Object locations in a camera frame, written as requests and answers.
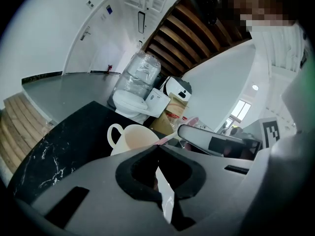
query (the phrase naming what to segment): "mug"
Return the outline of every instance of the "mug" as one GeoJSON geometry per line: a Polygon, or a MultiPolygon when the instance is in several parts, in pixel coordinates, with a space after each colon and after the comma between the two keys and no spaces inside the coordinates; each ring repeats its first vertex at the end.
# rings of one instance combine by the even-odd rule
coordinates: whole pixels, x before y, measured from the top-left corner
{"type": "Polygon", "coordinates": [[[144,126],[133,124],[123,129],[119,124],[115,123],[110,125],[107,130],[107,140],[109,145],[113,148],[111,155],[116,155],[135,148],[153,145],[159,138],[155,133],[144,126]],[[116,128],[121,134],[116,144],[112,139],[113,128],[116,128]]]}

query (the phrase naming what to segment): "wooden stairs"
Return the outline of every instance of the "wooden stairs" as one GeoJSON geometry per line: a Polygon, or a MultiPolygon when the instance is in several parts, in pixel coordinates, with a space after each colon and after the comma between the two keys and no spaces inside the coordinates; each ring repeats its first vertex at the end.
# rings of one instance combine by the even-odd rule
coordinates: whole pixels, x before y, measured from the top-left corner
{"type": "Polygon", "coordinates": [[[0,156],[14,173],[26,155],[53,128],[22,93],[4,100],[0,156]]]}

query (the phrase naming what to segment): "white toilet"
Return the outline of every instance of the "white toilet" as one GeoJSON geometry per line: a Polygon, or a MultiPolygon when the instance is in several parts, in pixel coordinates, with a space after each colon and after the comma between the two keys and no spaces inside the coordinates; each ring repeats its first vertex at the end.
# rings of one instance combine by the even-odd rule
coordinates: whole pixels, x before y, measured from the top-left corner
{"type": "Polygon", "coordinates": [[[171,99],[163,92],[154,88],[146,100],[124,90],[116,90],[113,100],[116,113],[139,124],[143,124],[149,116],[158,118],[171,99]]]}

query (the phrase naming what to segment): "door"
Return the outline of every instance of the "door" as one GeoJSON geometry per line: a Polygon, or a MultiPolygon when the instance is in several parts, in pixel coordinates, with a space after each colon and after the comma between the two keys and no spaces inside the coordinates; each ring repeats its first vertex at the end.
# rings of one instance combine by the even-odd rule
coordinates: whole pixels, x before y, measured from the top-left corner
{"type": "Polygon", "coordinates": [[[125,52],[126,41],[128,36],[119,0],[107,0],[80,33],[65,73],[105,71],[108,65],[118,65],[125,52]]]}

